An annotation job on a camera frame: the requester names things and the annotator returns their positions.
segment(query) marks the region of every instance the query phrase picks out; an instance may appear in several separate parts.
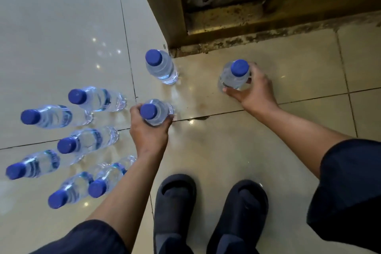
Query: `dark blue sleeve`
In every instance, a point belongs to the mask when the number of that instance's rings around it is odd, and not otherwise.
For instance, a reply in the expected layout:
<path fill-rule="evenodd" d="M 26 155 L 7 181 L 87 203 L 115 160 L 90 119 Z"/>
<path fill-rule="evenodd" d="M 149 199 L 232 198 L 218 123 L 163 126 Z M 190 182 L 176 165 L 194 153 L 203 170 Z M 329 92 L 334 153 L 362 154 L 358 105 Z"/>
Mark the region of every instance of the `dark blue sleeve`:
<path fill-rule="evenodd" d="M 381 143 L 346 140 L 326 153 L 307 223 L 324 240 L 381 253 Z"/>
<path fill-rule="evenodd" d="M 77 225 L 65 237 L 31 254 L 128 254 L 119 234 L 107 223 L 89 220 Z"/>

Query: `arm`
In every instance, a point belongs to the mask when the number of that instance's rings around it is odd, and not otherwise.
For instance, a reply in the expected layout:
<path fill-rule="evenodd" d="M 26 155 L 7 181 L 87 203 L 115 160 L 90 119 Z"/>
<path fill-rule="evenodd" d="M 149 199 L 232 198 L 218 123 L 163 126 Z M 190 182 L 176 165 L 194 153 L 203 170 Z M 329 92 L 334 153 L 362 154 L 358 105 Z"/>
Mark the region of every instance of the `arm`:
<path fill-rule="evenodd" d="M 244 91 L 224 88 L 258 121 L 272 130 L 303 164 L 320 177 L 320 163 L 325 153 L 337 143 L 353 137 L 341 134 L 283 111 L 275 100 L 272 83 L 257 67 L 250 64 L 252 87 Z"/>
<path fill-rule="evenodd" d="M 107 198 L 87 218 L 109 224 L 132 252 L 152 183 L 168 143 L 168 129 L 173 116 L 151 127 L 140 116 L 141 105 L 131 108 L 130 133 L 138 158 Z"/>

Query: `person's left hand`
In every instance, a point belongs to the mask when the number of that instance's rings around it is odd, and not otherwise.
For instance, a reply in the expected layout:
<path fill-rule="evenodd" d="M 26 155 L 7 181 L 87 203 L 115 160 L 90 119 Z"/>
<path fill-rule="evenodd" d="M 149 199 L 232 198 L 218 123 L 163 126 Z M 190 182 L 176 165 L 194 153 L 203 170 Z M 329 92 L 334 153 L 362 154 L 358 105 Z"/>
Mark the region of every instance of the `person's left hand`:
<path fill-rule="evenodd" d="M 130 134 L 134 140 L 138 157 L 148 155 L 162 158 L 168 143 L 168 129 L 172 124 L 173 115 L 169 115 L 161 125 L 152 127 L 141 117 L 141 106 L 140 103 L 130 109 Z"/>

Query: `black slide sandal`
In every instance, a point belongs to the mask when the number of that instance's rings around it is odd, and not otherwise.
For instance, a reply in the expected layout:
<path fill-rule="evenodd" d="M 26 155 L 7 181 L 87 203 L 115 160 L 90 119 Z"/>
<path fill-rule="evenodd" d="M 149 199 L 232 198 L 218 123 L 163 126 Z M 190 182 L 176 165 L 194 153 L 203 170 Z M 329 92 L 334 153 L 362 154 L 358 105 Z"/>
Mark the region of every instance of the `black slide sandal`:
<path fill-rule="evenodd" d="M 258 183 L 251 180 L 236 183 L 226 198 L 221 217 L 209 240 L 207 254 L 216 254 L 218 243 L 224 234 L 241 238 L 248 253 L 254 252 L 268 211 L 266 192 Z"/>
<path fill-rule="evenodd" d="M 164 193 L 173 188 L 184 188 L 180 195 L 167 196 Z M 188 235 L 188 227 L 196 202 L 196 184 L 185 174 L 175 174 L 166 178 L 156 194 L 154 214 L 154 253 L 156 251 L 156 235 L 178 234 L 184 241 Z"/>

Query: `forearm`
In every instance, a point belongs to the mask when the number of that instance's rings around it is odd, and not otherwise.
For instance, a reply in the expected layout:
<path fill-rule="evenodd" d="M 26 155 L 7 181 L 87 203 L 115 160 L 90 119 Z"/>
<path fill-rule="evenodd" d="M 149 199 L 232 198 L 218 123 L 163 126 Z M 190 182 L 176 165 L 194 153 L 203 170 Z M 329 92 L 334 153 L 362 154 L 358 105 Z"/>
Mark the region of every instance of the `forearm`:
<path fill-rule="evenodd" d="M 353 138 L 280 108 L 257 119 L 276 133 L 317 178 L 320 177 L 320 163 L 325 153 L 337 143 Z"/>
<path fill-rule="evenodd" d="M 108 223 L 132 251 L 162 155 L 138 155 L 138 159 L 107 198 L 88 217 Z"/>

